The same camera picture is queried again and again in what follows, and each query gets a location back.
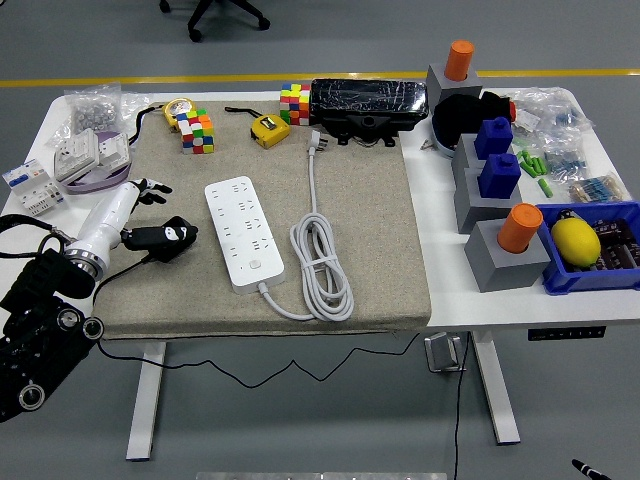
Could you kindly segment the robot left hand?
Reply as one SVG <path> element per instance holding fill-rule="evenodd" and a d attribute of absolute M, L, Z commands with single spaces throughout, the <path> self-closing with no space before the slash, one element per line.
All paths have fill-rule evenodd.
<path fill-rule="evenodd" d="M 198 228 L 180 216 L 156 227 L 127 229 L 125 224 L 139 204 L 164 204 L 172 189 L 147 178 L 127 181 L 103 198 L 90 212 L 77 239 L 65 248 L 71 262 L 98 278 L 110 266 L 110 252 L 122 244 L 131 251 L 144 251 L 144 263 L 167 263 L 191 246 Z"/>

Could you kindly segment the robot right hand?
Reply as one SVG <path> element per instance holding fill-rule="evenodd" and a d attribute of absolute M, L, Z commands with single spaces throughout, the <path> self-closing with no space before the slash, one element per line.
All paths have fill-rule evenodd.
<path fill-rule="evenodd" d="M 602 472 L 594 469 L 588 464 L 578 460 L 572 459 L 571 464 L 583 475 L 588 477 L 591 480 L 611 480 L 611 478 Z"/>

